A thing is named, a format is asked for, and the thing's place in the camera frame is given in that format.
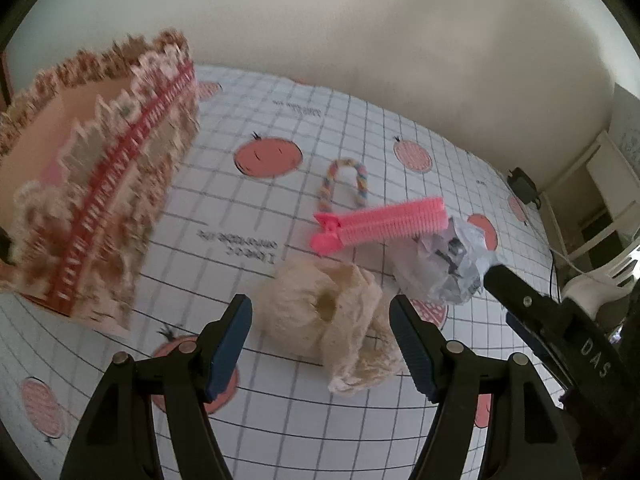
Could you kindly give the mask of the white paper ball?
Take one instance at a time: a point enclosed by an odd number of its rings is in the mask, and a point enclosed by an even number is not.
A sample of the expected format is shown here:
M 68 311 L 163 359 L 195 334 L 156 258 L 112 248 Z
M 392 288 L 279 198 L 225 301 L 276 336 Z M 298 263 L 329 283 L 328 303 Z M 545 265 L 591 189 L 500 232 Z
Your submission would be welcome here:
M 396 238 L 387 246 L 394 278 L 409 298 L 432 304 L 466 304 L 499 263 L 478 226 L 450 217 L 446 230 Z

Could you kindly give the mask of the cream lace scrunchie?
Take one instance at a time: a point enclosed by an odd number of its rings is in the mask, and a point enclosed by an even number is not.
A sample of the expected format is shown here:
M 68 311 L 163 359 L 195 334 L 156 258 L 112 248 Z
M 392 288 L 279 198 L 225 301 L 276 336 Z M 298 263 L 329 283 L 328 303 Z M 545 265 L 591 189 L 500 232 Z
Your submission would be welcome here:
M 288 260 L 252 297 L 254 319 L 283 350 L 316 360 L 339 396 L 373 388 L 405 369 L 390 328 L 390 297 L 353 263 Z

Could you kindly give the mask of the pink hair roller clip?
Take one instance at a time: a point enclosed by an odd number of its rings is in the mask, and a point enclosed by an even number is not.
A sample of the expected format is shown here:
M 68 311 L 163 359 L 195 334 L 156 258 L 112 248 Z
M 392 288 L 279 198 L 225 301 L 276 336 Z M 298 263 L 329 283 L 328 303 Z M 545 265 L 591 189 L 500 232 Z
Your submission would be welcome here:
M 448 226 L 448 214 L 441 197 L 361 209 L 351 214 L 318 212 L 314 218 L 320 231 L 311 237 L 310 248 L 322 256 L 345 247 L 440 232 Z

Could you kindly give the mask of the black power adapter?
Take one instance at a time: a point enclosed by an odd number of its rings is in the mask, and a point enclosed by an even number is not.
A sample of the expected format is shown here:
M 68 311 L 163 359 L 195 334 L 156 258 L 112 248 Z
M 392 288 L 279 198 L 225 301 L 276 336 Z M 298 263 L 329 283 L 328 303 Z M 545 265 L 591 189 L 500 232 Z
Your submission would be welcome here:
M 537 209 L 541 207 L 536 184 L 522 168 L 516 167 L 512 169 L 506 180 L 513 194 L 524 205 L 534 204 Z

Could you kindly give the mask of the floral pink storage box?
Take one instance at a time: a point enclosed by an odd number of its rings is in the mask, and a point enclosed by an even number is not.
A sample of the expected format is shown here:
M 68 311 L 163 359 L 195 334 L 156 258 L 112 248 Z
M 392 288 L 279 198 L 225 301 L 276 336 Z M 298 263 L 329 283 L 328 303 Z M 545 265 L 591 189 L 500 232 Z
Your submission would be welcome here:
M 198 134 L 182 32 L 81 50 L 1 115 L 1 286 L 64 318 L 128 333 L 171 180 Z

